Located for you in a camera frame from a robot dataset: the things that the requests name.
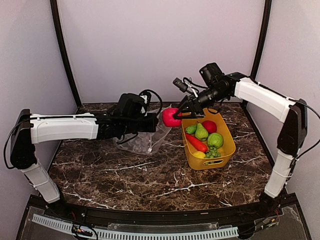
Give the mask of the clear zip top bag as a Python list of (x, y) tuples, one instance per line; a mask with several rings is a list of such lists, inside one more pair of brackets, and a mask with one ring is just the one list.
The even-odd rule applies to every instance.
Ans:
[(163, 107), (158, 115), (158, 124), (155, 132), (139, 132), (138, 135), (128, 142), (117, 144), (120, 139), (112, 138), (112, 143), (120, 150), (128, 151), (139, 155), (154, 155), (164, 142), (165, 138), (171, 131), (171, 127), (165, 126), (163, 123), (162, 113), (169, 109), (172, 105)]

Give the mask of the pink red toy fruit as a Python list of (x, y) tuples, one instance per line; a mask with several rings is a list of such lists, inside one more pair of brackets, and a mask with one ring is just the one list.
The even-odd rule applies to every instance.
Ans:
[(178, 111), (178, 108), (167, 108), (162, 112), (162, 121), (166, 127), (174, 128), (180, 127), (182, 124), (181, 119), (174, 119), (174, 114)]

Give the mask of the green toy pear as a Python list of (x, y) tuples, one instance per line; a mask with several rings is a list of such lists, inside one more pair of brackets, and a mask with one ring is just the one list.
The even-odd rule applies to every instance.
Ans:
[(194, 136), (201, 142), (204, 142), (207, 140), (209, 133), (201, 123), (198, 123), (196, 126), (196, 131), (194, 133)]

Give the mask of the red toy chili pepper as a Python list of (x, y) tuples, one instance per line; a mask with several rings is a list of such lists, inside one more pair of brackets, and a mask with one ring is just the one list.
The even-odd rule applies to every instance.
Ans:
[(197, 139), (196, 137), (190, 135), (190, 134), (185, 134), (186, 139), (189, 141), (189, 143), (197, 150), (200, 152), (207, 152), (208, 151), (208, 147), (202, 143), (199, 139)]

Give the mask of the yellow plastic basket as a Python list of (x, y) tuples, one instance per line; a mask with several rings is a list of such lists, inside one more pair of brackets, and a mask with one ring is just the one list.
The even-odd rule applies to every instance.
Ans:
[[(223, 120), (221, 114), (213, 109), (204, 109), (204, 117), (195, 119), (183, 119), (182, 140), (184, 144), (184, 151), (187, 158), (188, 165), (193, 170), (208, 170), (214, 168), (224, 167), (232, 155), (236, 151), (236, 145), (233, 137)], [(216, 124), (216, 133), (223, 138), (220, 147), (208, 146), (208, 142), (193, 140), (189, 141), (186, 129), (190, 126), (202, 124), (205, 121), (211, 121)]]

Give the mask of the yellow toy lemon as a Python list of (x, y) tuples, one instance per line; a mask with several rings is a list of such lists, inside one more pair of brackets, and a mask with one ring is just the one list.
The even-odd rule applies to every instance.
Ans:
[(193, 152), (192, 155), (198, 159), (205, 159), (206, 158), (206, 154), (202, 151)]

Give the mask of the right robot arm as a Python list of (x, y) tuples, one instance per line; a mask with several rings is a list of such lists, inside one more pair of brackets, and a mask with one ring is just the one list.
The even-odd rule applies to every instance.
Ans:
[(206, 64), (199, 73), (206, 87), (182, 99), (173, 115), (175, 120), (194, 119), (214, 103), (238, 98), (260, 108), (282, 125), (270, 178), (255, 205), (258, 216), (269, 216), (280, 205), (285, 185), (293, 176), (297, 161), (304, 155), (300, 150), (308, 132), (310, 107), (303, 99), (280, 94), (240, 72), (225, 74), (215, 62)]

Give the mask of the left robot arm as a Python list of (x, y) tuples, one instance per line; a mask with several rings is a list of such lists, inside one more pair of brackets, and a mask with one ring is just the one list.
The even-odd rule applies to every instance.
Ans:
[(139, 94), (124, 93), (105, 113), (41, 115), (23, 109), (4, 145), (10, 147), (10, 161), (5, 166), (20, 170), (51, 204), (51, 210), (58, 217), (67, 218), (71, 208), (62, 200), (63, 194), (36, 157), (35, 145), (50, 141), (112, 138), (117, 138), (116, 144), (122, 145), (139, 133), (154, 133), (160, 112), (148, 112), (152, 95), (156, 92), (150, 89)]

